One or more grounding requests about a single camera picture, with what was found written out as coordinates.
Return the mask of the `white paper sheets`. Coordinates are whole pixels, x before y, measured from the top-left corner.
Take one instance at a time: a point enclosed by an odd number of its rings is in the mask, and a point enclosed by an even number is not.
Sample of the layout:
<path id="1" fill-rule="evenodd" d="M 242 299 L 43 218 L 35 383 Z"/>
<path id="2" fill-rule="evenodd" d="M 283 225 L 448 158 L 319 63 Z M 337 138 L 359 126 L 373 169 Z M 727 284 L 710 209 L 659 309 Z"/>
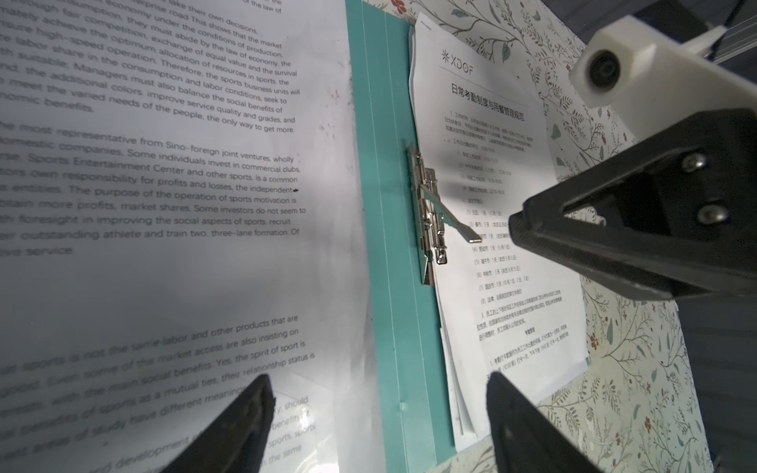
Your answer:
<path id="1" fill-rule="evenodd" d="M 490 433 L 486 384 L 504 374 L 540 402 L 587 369 L 579 276 L 519 248 L 509 227 L 556 173 L 532 84 L 420 15 L 413 35 L 412 102 L 420 153 L 441 201 L 479 236 L 447 229 L 436 264 L 455 447 Z"/>

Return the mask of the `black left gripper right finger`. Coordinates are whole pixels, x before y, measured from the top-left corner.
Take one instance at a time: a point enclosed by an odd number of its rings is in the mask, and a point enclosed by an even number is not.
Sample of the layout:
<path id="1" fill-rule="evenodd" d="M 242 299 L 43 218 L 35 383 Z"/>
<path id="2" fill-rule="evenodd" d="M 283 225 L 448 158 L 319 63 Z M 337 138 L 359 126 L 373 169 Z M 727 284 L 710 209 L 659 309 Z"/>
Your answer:
<path id="1" fill-rule="evenodd" d="M 599 473 L 500 372 L 489 376 L 486 407 L 500 472 Z"/>

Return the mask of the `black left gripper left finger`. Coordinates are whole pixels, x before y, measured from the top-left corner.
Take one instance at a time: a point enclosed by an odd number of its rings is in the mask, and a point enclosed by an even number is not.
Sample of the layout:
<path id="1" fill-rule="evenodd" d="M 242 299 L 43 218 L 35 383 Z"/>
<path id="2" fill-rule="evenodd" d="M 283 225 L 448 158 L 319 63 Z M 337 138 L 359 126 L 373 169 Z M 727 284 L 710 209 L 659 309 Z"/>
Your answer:
<path id="1" fill-rule="evenodd" d="M 260 471 L 275 403 L 270 378 L 261 374 L 164 470 Z"/>

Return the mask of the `teal plastic folder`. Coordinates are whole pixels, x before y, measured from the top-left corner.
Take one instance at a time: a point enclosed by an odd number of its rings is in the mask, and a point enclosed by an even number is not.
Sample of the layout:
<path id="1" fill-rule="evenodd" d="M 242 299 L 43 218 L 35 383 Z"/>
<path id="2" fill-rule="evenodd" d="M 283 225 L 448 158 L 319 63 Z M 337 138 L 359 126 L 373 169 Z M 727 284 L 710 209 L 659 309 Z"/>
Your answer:
<path id="1" fill-rule="evenodd" d="M 421 283 L 406 146 L 408 21 L 346 4 L 386 469 L 427 472 L 455 455 L 436 295 Z"/>

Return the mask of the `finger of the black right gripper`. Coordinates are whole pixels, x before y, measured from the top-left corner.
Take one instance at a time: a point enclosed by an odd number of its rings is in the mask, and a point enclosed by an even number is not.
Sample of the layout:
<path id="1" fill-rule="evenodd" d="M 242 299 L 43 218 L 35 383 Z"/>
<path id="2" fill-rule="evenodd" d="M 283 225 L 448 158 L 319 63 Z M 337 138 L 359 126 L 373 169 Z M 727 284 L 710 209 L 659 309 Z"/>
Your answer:
<path id="1" fill-rule="evenodd" d="M 693 114 L 534 195 L 509 230 L 628 299 L 752 296 L 756 114 Z"/>

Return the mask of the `printed paper sheet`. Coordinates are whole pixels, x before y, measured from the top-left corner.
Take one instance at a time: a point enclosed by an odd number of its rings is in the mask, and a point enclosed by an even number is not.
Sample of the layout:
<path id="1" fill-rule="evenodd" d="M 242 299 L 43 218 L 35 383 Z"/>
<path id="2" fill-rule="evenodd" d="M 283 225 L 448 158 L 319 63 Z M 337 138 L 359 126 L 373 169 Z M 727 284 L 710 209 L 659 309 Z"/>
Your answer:
<path id="1" fill-rule="evenodd" d="M 341 1 L 1 5 L 1 468 L 384 472 Z"/>

